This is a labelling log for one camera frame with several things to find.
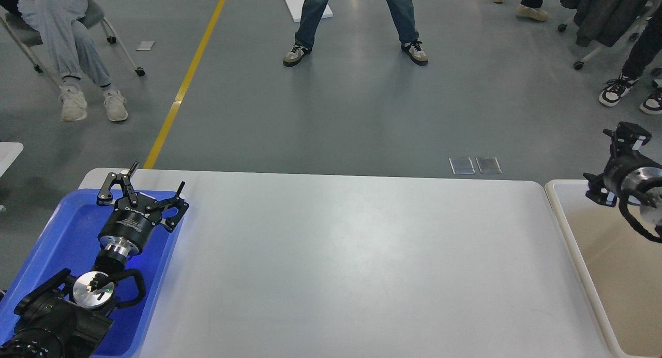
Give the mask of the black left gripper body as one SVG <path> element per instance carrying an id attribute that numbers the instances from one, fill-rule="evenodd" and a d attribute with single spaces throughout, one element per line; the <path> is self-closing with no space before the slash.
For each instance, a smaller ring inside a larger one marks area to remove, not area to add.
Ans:
<path id="1" fill-rule="evenodd" d="M 126 257 L 142 254 L 161 218 L 161 213 L 147 211 L 147 207 L 156 202 L 153 196 L 137 193 L 137 207 L 130 202 L 128 197 L 114 202 L 113 211 L 98 235 L 102 249 L 122 247 L 119 252 Z"/>

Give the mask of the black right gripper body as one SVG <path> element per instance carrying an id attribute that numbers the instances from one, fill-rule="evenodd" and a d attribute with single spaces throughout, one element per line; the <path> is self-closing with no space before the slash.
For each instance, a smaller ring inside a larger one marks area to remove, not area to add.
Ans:
<path id="1" fill-rule="evenodd" d="M 607 191 L 603 205 L 614 207 L 618 198 L 624 198 L 630 191 L 636 196 L 639 205 L 657 208 L 653 188 L 660 187 L 660 164 L 643 154 L 620 154 L 610 156 L 603 174 L 603 184 Z"/>

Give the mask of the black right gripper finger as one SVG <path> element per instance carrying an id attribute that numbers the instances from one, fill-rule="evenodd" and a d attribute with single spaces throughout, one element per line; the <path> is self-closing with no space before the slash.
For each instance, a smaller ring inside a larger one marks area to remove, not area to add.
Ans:
<path id="1" fill-rule="evenodd" d="M 589 200 L 599 205 L 615 207 L 619 199 L 619 179 L 613 172 L 599 175 L 584 173 L 582 176 L 588 181 L 585 195 Z"/>
<path id="2" fill-rule="evenodd" d="M 652 139 L 652 134 L 646 129 L 631 122 L 619 122 L 615 130 L 603 129 L 603 134 L 610 137 L 610 157 L 608 162 L 613 162 L 620 157 L 638 157 L 645 160 L 650 158 L 639 152 Z"/>

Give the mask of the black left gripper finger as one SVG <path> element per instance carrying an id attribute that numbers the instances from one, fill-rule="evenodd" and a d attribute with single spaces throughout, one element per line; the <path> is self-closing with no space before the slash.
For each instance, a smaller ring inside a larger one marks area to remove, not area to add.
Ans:
<path id="1" fill-rule="evenodd" d="M 151 203 L 151 225 L 161 225 L 168 232 L 172 233 L 178 226 L 189 208 L 189 203 L 180 195 L 184 190 L 185 182 L 181 181 L 175 195 L 163 200 L 155 200 Z M 172 216 L 164 216 L 163 212 L 175 209 Z"/>
<path id="2" fill-rule="evenodd" d="M 122 190 L 123 198 L 128 198 L 129 205 L 131 207 L 138 207 L 139 198 L 130 178 L 139 165 L 139 162 L 134 162 L 126 172 L 121 172 L 119 174 L 111 172 L 107 174 L 107 178 L 104 180 L 104 183 L 102 183 L 97 195 L 97 205 L 114 205 L 116 199 L 114 199 L 111 194 L 111 188 L 118 185 Z"/>

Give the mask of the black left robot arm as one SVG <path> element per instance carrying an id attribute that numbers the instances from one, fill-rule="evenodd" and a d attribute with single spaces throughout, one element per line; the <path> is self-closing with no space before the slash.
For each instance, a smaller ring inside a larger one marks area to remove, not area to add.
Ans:
<path id="1" fill-rule="evenodd" d="M 179 223 L 176 191 L 138 191 L 139 163 L 64 197 L 2 293 L 2 357 L 131 357 L 144 341 Z"/>

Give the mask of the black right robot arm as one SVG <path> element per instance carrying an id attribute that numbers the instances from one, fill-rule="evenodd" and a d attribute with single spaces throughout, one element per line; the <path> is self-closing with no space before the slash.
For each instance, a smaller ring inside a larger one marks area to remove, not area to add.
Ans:
<path id="1" fill-rule="evenodd" d="M 585 195 L 599 205 L 618 207 L 639 235 L 660 243 L 661 165 L 640 152 L 652 134 L 640 125 L 619 122 L 603 133 L 611 139 L 610 158 L 603 173 L 584 173 Z"/>

